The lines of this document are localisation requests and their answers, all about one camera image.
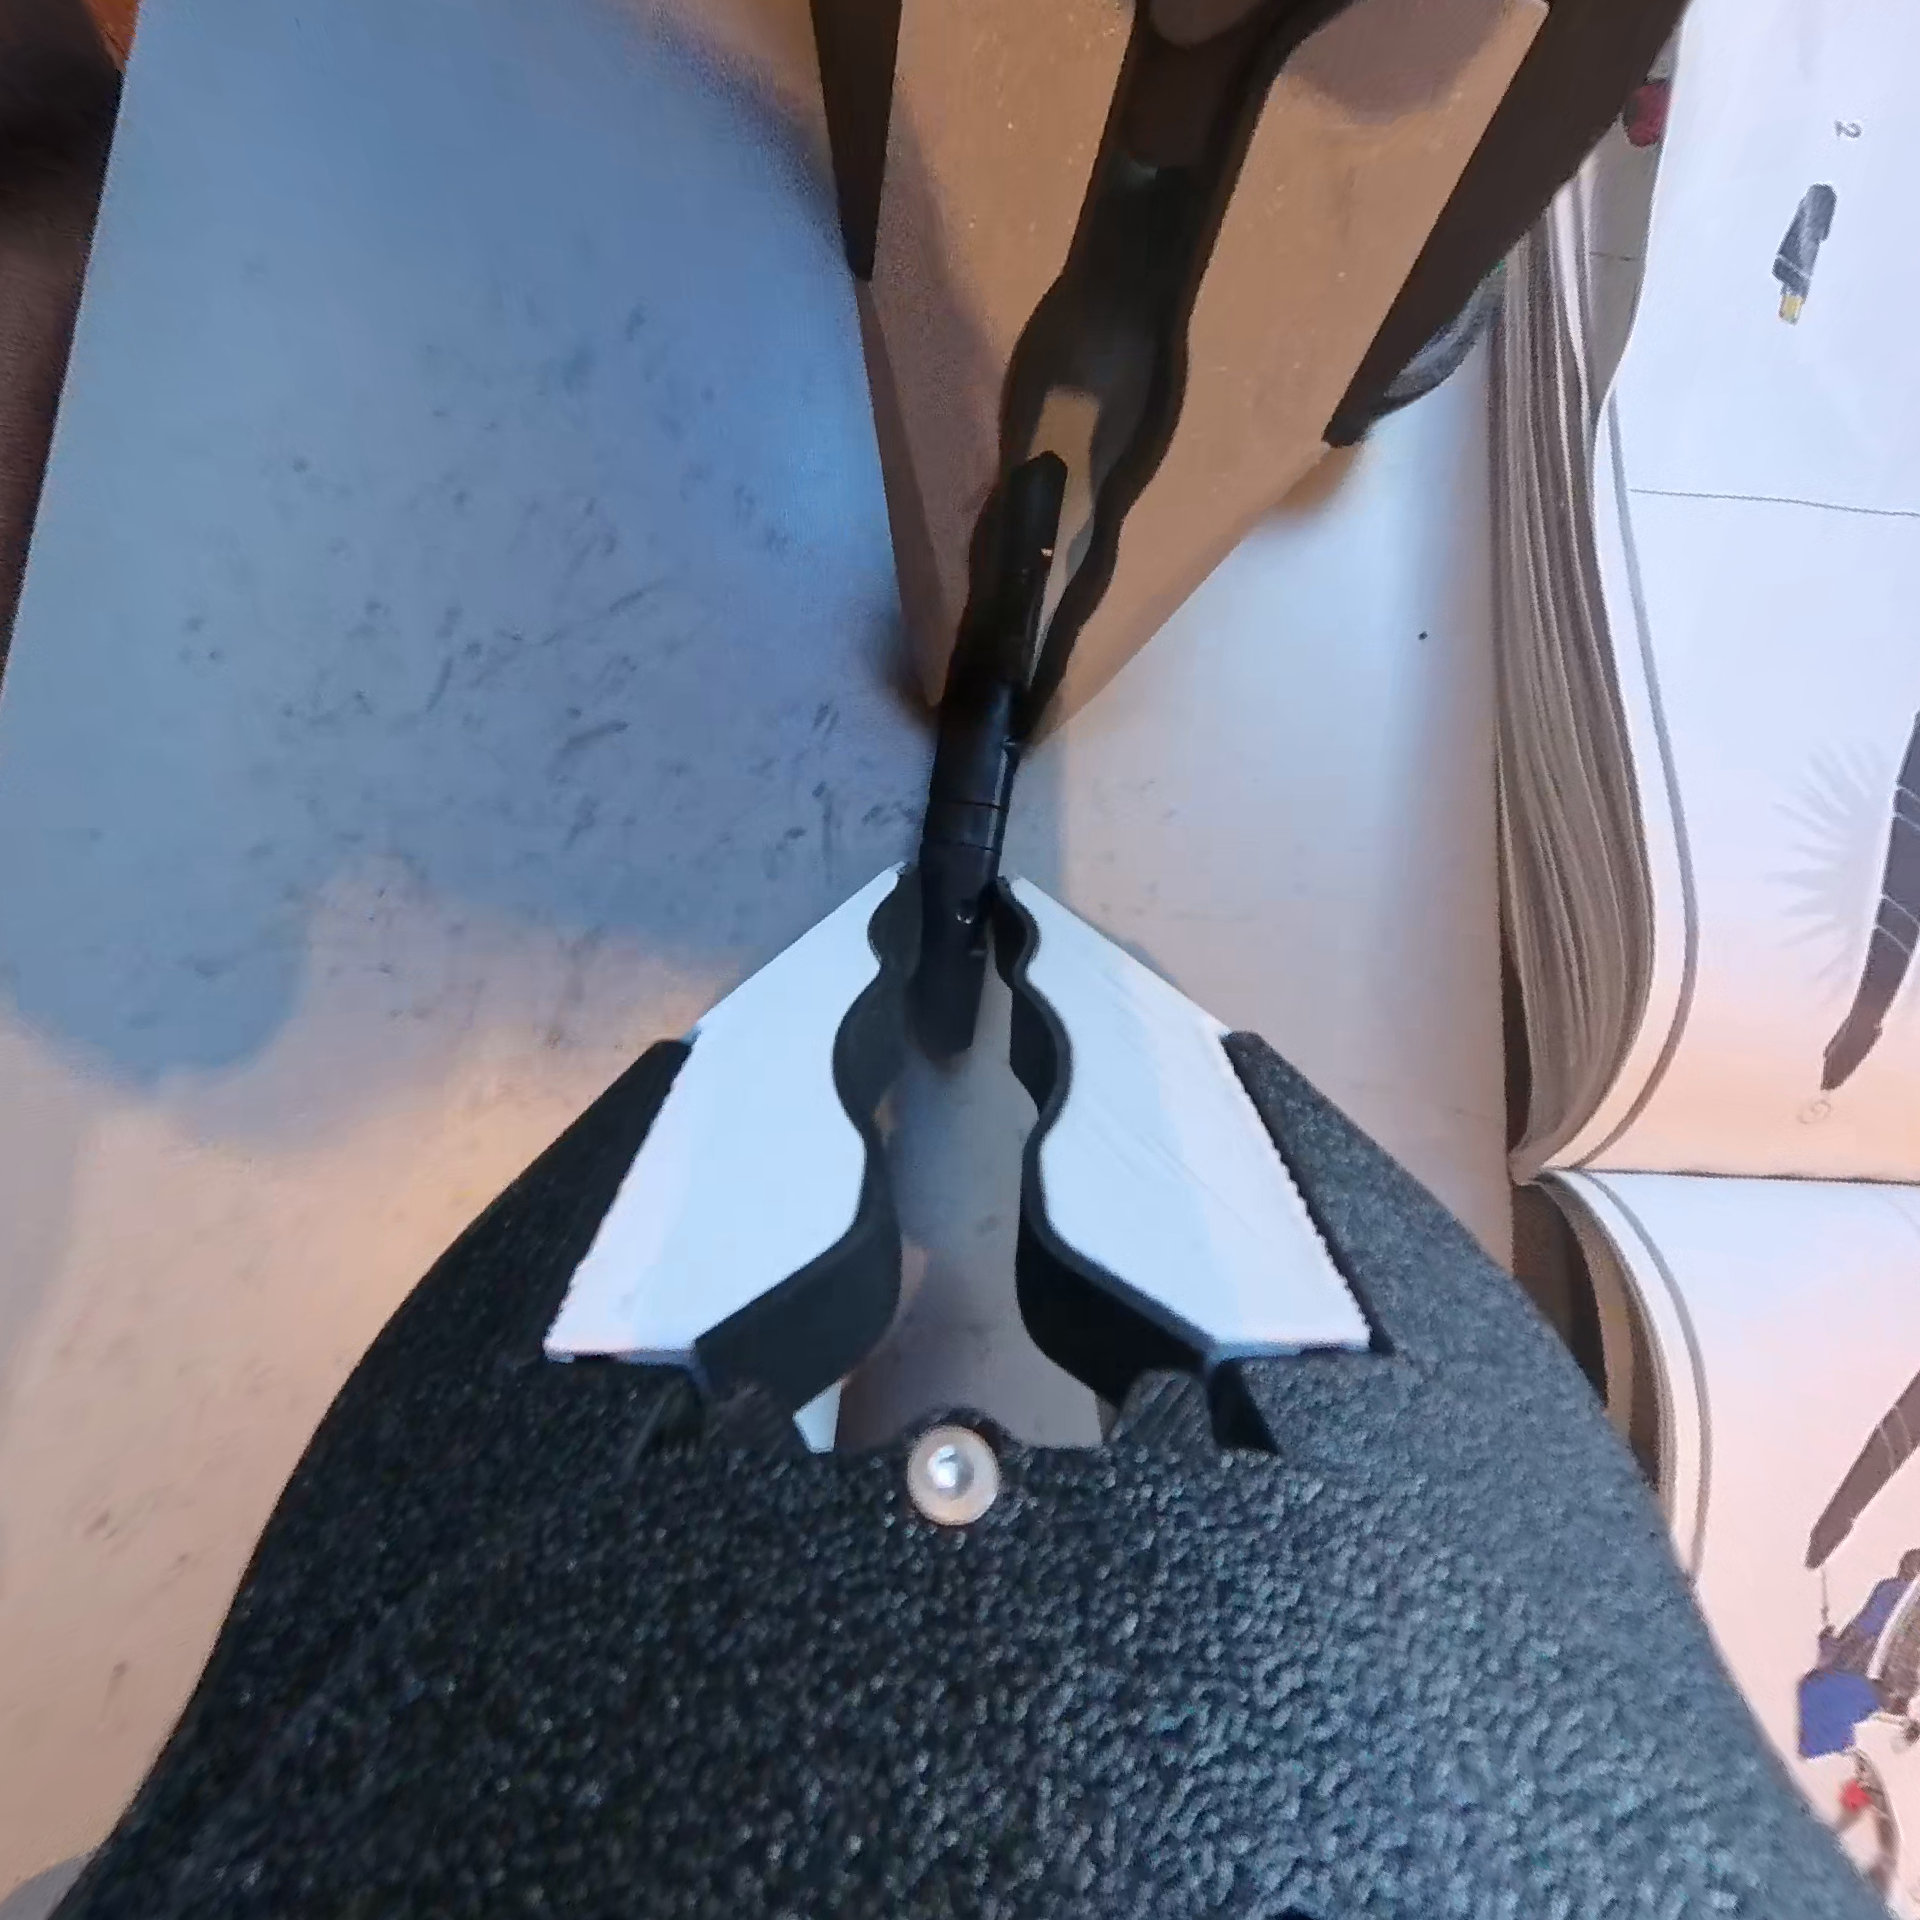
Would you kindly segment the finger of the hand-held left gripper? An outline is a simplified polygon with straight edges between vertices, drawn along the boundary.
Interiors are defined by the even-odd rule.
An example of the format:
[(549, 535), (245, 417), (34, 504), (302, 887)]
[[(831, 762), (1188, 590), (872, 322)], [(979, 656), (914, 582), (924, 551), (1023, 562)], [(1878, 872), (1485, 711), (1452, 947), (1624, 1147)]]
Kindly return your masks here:
[(862, 345), (917, 712), (944, 690), (1002, 459), (1002, 384), (1064, 262), (1134, 16), (1122, 1), (901, 7)]
[(1023, 325), (1064, 465), (1029, 711), (1116, 678), (1323, 459), (1546, 5), (1136, 5)]

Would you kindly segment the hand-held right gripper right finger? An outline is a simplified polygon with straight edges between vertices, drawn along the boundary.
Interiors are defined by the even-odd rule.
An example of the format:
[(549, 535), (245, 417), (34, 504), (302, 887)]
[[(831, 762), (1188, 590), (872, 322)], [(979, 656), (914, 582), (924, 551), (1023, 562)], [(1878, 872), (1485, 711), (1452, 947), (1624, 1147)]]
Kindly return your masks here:
[(1230, 1029), (1030, 879), (995, 897), (1023, 1141), (1014, 1291), (1114, 1408), (1142, 1376), (1368, 1353), (1376, 1330), (1230, 1053)]

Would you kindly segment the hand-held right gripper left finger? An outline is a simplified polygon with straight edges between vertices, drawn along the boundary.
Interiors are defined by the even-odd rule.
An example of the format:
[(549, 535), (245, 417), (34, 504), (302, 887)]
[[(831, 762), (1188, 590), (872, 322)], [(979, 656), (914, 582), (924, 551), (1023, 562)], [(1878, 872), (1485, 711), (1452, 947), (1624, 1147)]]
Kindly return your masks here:
[(754, 1389), (831, 1449), (901, 1299), (885, 1127), (914, 966), (917, 872), (886, 867), (652, 1053), (662, 1096), (547, 1360), (662, 1368), (709, 1401)]

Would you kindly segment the black curved brick strip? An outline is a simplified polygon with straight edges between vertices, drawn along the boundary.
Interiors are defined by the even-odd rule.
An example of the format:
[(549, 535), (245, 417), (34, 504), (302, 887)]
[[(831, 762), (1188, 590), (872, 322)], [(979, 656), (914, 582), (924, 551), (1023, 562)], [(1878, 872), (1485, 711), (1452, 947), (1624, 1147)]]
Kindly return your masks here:
[(972, 1046), (1068, 465), (1045, 450), (989, 493), (939, 699), (918, 840), (922, 936), (910, 989), (934, 1059)]

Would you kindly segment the open instruction booklet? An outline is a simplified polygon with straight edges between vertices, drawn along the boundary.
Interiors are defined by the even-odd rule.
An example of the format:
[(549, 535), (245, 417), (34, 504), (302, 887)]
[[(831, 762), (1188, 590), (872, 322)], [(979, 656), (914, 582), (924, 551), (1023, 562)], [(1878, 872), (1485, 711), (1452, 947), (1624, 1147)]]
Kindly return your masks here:
[(1718, 1656), (1916, 1915), (1917, 5), (1688, 5), (1495, 326), (1557, 1302)]

